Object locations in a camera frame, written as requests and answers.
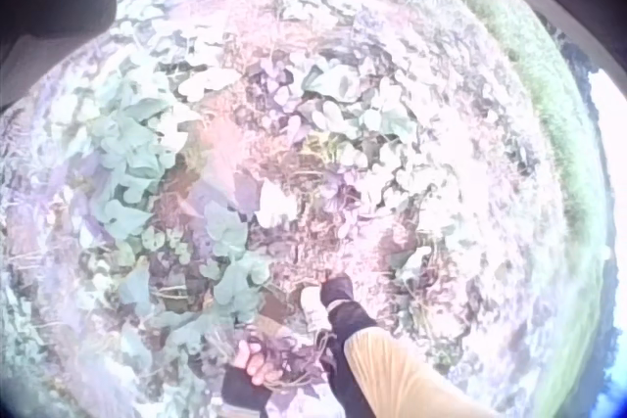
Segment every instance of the green grass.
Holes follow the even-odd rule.
[[[522,0],[462,0],[486,25],[530,94],[555,153],[569,226],[569,282],[576,286],[535,400],[534,416],[555,416],[576,384],[599,322],[606,233],[605,188],[595,131],[568,65]],[[534,265],[545,287],[559,273],[555,260]]]

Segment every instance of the hand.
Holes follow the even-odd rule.
[[[272,363],[265,360],[259,343],[248,343],[244,340],[239,342],[238,351],[231,366],[245,369],[255,386],[278,381],[283,375],[283,371],[277,370]]]
[[[260,344],[242,340],[235,358],[226,366],[222,399],[231,407],[262,412],[272,395],[264,383],[280,379],[282,373],[265,360]]]

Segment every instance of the shoe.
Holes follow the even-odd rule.
[[[317,333],[321,330],[331,331],[326,308],[320,301],[320,287],[308,286],[301,292],[301,309],[305,314],[307,331]]]

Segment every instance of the black glove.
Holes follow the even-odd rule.
[[[325,281],[320,289],[320,300],[324,307],[334,301],[352,301],[353,281],[345,273]]]
[[[226,374],[222,384],[222,400],[226,415],[232,411],[244,410],[265,415],[265,406],[272,391],[263,385],[265,380],[277,380],[282,371],[275,370],[265,361],[262,346],[259,343],[239,342],[237,355],[230,365],[226,366]]]
[[[222,384],[222,400],[224,403],[247,410],[263,413],[272,391],[264,386],[255,386],[246,369],[226,366],[226,374]]]

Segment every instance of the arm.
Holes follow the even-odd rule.
[[[342,375],[342,381],[336,379],[331,386],[347,416],[493,416],[414,358],[352,298],[348,277],[331,279],[322,287],[321,300],[337,336],[337,347],[332,350],[336,374]]]

